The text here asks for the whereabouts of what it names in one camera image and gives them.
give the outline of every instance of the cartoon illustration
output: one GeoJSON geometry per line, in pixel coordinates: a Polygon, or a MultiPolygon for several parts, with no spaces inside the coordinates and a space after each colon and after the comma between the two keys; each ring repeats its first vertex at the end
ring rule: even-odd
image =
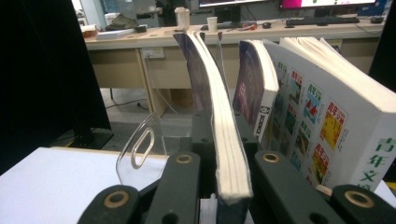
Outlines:
{"type": "Polygon", "coordinates": [[[317,144],[315,152],[312,155],[312,161],[309,169],[319,184],[322,183],[323,177],[326,175],[328,165],[329,157],[327,156],[326,151],[320,144],[317,144]]]}
{"type": "Polygon", "coordinates": [[[301,154],[305,155],[308,148],[308,138],[306,138],[305,134],[301,129],[298,131],[298,135],[295,142],[295,147],[298,148],[301,154]]]}
{"type": "Polygon", "coordinates": [[[286,112],[286,121],[285,126],[288,129],[289,133],[293,133],[294,125],[296,124],[296,111],[293,106],[289,105],[288,111],[286,112]]]}
{"type": "Polygon", "coordinates": [[[301,93],[301,86],[303,84],[303,77],[300,76],[296,71],[291,73],[291,80],[290,80],[290,92],[289,98],[290,100],[294,101],[294,103],[299,104],[300,93],[301,93]]]}
{"type": "Polygon", "coordinates": [[[279,150],[285,157],[288,157],[289,141],[290,141],[289,137],[286,135],[286,133],[283,133],[282,141],[280,142],[279,150]]]}
{"type": "Polygon", "coordinates": [[[318,107],[321,100],[321,91],[313,84],[309,84],[308,91],[306,93],[306,103],[304,108],[304,116],[309,118],[313,124],[318,115],[318,107]]]}
{"type": "Polygon", "coordinates": [[[345,119],[346,114],[341,110],[341,108],[335,103],[330,102],[326,112],[326,117],[320,130],[320,137],[326,140],[332,149],[335,149],[335,145],[337,145],[345,119]]]}

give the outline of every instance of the white cup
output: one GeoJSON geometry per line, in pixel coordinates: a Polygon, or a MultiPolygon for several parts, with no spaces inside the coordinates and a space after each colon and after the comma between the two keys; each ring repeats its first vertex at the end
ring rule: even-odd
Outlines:
{"type": "Polygon", "coordinates": [[[217,17],[208,17],[207,26],[209,27],[209,33],[215,33],[218,31],[218,18],[217,17]]]}
{"type": "Polygon", "coordinates": [[[186,31],[187,30],[187,23],[186,23],[186,8],[184,7],[177,7],[175,9],[175,13],[177,15],[177,29],[179,31],[186,31]]]}

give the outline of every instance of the computer keyboard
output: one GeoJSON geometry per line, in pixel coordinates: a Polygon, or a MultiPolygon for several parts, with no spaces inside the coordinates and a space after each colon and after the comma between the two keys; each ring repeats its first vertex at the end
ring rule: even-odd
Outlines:
{"type": "MultiPolygon", "coordinates": [[[[218,30],[222,29],[236,29],[236,28],[241,28],[243,23],[240,22],[224,22],[224,23],[219,23],[218,24],[218,30]]],[[[203,25],[201,27],[201,30],[208,30],[209,27],[207,25],[203,25]]]]}
{"type": "Polygon", "coordinates": [[[286,21],[288,26],[296,25],[328,25],[328,24],[343,24],[343,23],[358,23],[359,19],[356,17],[307,17],[303,19],[293,19],[286,21]]]}

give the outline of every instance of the metal ring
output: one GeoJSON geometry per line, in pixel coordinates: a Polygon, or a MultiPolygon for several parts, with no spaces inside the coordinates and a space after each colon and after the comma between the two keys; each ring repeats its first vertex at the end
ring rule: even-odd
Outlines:
{"type": "Polygon", "coordinates": [[[192,157],[189,155],[181,155],[176,158],[178,163],[190,163],[192,162],[192,157]]]}
{"type": "Polygon", "coordinates": [[[117,207],[125,205],[128,202],[128,200],[129,200],[129,194],[126,191],[117,190],[117,191],[114,191],[106,196],[104,204],[108,208],[117,208],[117,207]],[[118,194],[122,196],[122,199],[115,203],[111,202],[111,198],[118,194]]]}
{"type": "Polygon", "coordinates": [[[142,135],[140,135],[139,139],[137,139],[136,143],[132,147],[132,156],[131,156],[132,167],[134,167],[135,169],[139,169],[142,166],[143,162],[145,162],[152,147],[154,146],[154,140],[155,140],[154,130],[152,130],[152,128],[150,128],[150,127],[147,127],[147,129],[145,131],[143,131],[142,135]],[[145,154],[143,154],[139,163],[137,163],[136,162],[136,151],[140,147],[140,145],[143,143],[143,140],[145,140],[145,138],[148,134],[150,134],[150,137],[151,137],[150,143],[148,145],[148,148],[145,151],[145,154]]]}
{"type": "Polygon", "coordinates": [[[280,158],[274,153],[265,153],[262,155],[262,159],[268,162],[279,162],[280,158]]]}
{"type": "Polygon", "coordinates": [[[359,207],[371,208],[374,206],[374,202],[369,196],[367,196],[364,193],[358,192],[356,190],[348,190],[344,193],[344,195],[346,196],[348,201],[350,201],[351,203],[353,203],[359,207]],[[357,200],[356,198],[354,198],[354,196],[356,196],[356,195],[362,197],[365,200],[365,202],[361,202],[361,201],[357,200]]]}

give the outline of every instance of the paperback book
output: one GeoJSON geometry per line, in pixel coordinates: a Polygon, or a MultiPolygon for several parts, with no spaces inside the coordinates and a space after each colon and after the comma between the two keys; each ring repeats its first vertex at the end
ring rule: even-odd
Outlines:
{"type": "Polygon", "coordinates": [[[260,40],[239,42],[239,75],[233,110],[241,113],[259,142],[279,89],[276,70],[260,40]]]}
{"type": "Polygon", "coordinates": [[[195,110],[212,111],[220,204],[246,203],[252,197],[248,161],[219,68],[200,33],[175,34],[174,38],[186,58],[195,110]]]}
{"type": "Polygon", "coordinates": [[[314,186],[374,191],[396,156],[396,94],[324,40],[263,44],[280,83],[265,147],[282,152],[314,186]]]}

